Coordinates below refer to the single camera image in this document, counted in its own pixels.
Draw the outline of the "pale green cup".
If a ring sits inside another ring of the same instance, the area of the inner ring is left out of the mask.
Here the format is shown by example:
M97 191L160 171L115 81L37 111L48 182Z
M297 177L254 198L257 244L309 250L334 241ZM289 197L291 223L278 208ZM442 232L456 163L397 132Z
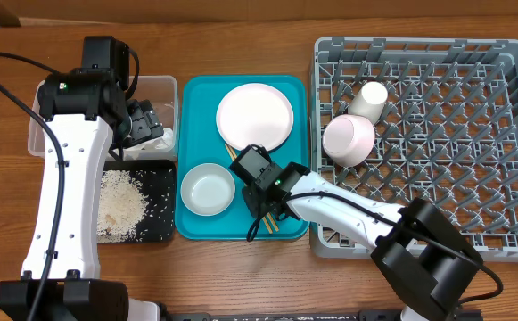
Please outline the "pale green cup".
M365 83L349 105L348 114L361 116L376 124L382 116L388 91L380 82Z

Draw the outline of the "small pink saucer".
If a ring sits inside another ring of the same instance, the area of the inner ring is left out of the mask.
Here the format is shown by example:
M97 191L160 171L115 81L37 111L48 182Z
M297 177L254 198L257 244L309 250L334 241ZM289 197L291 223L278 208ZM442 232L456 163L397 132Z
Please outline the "small pink saucer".
M342 167L364 161L374 147L374 125L366 118L342 114L326 127L322 146L327 156Z

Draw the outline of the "pink plate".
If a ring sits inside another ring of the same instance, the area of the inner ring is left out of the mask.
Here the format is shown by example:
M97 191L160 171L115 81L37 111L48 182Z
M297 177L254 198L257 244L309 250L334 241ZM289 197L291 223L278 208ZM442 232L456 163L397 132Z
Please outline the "pink plate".
M293 123L289 99L275 87L261 83L232 89L222 98L216 113L220 136L240 151L250 144L274 150L288 138Z

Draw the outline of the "white napkin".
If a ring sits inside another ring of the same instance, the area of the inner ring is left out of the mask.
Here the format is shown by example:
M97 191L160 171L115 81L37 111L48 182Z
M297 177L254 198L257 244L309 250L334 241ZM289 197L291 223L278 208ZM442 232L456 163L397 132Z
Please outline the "white napkin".
M163 128L163 135L153 138L142 144L142 150L161 150L169 148L173 143L173 130L171 128Z

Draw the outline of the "rice pile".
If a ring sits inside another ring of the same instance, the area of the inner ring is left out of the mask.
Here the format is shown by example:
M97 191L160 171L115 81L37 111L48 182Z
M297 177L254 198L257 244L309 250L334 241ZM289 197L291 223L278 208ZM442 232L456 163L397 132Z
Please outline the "rice pile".
M141 187L127 171L103 173L97 221L99 243L123 243L136 238L136 225L148 205Z

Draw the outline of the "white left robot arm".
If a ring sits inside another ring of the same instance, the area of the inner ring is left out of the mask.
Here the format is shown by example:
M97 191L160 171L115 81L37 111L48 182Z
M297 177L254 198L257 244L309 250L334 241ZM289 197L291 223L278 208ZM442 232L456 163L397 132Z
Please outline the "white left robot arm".
M18 281L0 283L12 320L160 320L160 304L129 297L100 278L96 224L104 163L119 128L130 128L126 67L52 73L30 115L43 129L44 175L37 224Z

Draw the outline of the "wooden chopstick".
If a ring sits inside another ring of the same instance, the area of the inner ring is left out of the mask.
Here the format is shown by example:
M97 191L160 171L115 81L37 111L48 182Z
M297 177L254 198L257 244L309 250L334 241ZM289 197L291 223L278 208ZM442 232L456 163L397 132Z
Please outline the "wooden chopstick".
M267 217L269 225L273 228L273 233L278 232L279 227L278 227L274 217L272 216L272 214L270 212L268 212L264 217Z
M225 148L226 148L226 150L227 150L227 152L228 152L229 157L231 158L231 160L232 160L232 161L234 161L234 160L235 160L235 158L236 158L236 154L235 154L235 152L234 152L233 147L231 147L229 144L225 143ZM263 223L264 223L264 225L265 225L265 227L266 227L267 231L268 231L270 234L273 234L273 228L269 225L268 220L267 220L267 217L263 217L263 218L262 218L262 221L263 221Z

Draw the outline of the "grey bowl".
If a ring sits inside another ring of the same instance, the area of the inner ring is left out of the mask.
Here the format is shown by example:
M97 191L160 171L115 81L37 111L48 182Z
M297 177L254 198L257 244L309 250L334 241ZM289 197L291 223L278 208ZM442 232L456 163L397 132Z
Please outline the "grey bowl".
M210 217L225 211L234 199L230 172L215 163L203 163L187 172L180 186L183 204L192 213Z

